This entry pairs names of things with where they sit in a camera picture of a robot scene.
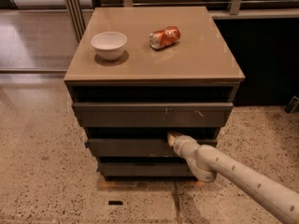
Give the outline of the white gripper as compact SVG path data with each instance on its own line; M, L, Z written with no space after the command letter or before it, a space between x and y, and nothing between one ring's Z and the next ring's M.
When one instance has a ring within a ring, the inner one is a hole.
M186 161L196 162L197 150L200 145L193 138L180 135L180 133L169 132L167 142L181 158Z

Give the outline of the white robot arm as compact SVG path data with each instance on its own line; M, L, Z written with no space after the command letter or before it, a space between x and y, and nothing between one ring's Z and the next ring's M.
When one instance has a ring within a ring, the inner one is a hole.
M283 224L299 224L299 194L225 155L215 147L199 145L180 133L168 133L167 142L187 162L200 181L211 183L220 174L234 183Z

